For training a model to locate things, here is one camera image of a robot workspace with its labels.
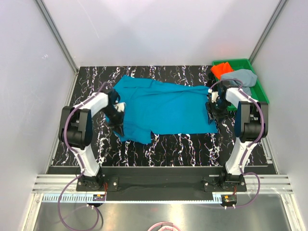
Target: folded cloth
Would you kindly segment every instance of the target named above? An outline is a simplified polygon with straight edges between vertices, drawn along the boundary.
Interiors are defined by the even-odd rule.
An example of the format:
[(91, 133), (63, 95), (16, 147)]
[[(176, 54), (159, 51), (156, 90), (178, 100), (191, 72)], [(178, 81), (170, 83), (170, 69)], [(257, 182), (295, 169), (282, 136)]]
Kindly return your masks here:
[(143, 144), (154, 134), (217, 133), (208, 124), (206, 86), (189, 87), (147, 78), (123, 76), (115, 85), (125, 102), (124, 137)]
[(216, 78), (220, 79), (221, 75), (225, 73), (232, 72), (233, 69), (228, 62), (220, 63), (211, 68), (212, 73), (216, 76)]
[[(251, 96), (250, 87), (253, 87), (257, 82), (257, 76), (251, 71), (246, 69), (240, 69), (237, 71), (229, 72), (226, 74), (221, 75), (221, 79), (238, 79), (243, 82), (243, 91)], [(234, 86), (240, 86), (239, 82), (230, 81), (230, 83)]]

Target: green basket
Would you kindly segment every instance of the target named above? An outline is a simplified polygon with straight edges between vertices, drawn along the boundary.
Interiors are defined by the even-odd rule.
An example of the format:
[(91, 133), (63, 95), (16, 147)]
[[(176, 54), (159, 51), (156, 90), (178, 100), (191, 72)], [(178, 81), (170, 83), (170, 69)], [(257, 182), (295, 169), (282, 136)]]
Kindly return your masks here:
[[(230, 59), (230, 60), (218, 60), (218, 61), (213, 61), (212, 65), (218, 65), (220, 63), (225, 63), (228, 62), (230, 64), (230, 66), (232, 67), (232, 69), (234, 71), (240, 70), (240, 69), (247, 69), (247, 70), (251, 70), (254, 74), (255, 71), (253, 69), (253, 67), (251, 66), (250, 62), (248, 59)], [(267, 98), (260, 82), (259, 79), (257, 79), (256, 85), (254, 87), (250, 88), (251, 90), (251, 97), (253, 99), (256, 99), (260, 102), (267, 102), (269, 103), (269, 99)], [(231, 105), (228, 107), (228, 111), (236, 111), (236, 107), (234, 105)]]

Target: orange cloth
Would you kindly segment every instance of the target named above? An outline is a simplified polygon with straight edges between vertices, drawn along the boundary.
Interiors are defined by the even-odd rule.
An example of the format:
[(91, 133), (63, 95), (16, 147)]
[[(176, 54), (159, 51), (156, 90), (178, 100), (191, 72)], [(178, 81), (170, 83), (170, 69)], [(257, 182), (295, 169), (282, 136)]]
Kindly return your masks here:
[(221, 75), (234, 71), (228, 62), (220, 63), (211, 68), (213, 74), (220, 80)]

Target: marble pattern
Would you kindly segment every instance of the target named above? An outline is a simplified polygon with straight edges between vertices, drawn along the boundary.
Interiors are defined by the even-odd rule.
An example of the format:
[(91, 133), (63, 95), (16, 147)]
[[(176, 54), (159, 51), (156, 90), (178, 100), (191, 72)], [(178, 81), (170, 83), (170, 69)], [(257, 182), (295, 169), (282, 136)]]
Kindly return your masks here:
[[(103, 82), (112, 88), (123, 75), (152, 78), (182, 85), (210, 86), (211, 66), (95, 66), (81, 67), (70, 104), (75, 105), (95, 92)], [(152, 134), (152, 143), (121, 142), (106, 126), (103, 113), (93, 118), (92, 149), (101, 166), (219, 166), (229, 158), (235, 141), (234, 112), (218, 125), (218, 133)], [(253, 150), (249, 165), (267, 165), (261, 144)], [(77, 161), (62, 142), (58, 144), (53, 166), (76, 166)]]

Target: white wall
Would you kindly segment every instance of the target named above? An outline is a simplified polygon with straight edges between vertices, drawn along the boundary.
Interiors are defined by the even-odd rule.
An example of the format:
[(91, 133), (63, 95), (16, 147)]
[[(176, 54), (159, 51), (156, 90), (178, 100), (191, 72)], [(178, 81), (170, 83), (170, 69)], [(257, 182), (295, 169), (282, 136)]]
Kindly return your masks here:
[(0, 230), (21, 230), (74, 74), (32, 0), (0, 1)]
[(253, 66), (269, 98), (269, 139), (308, 227), (308, 1), (291, 0)]
[(279, 0), (44, 0), (77, 65), (249, 58)]

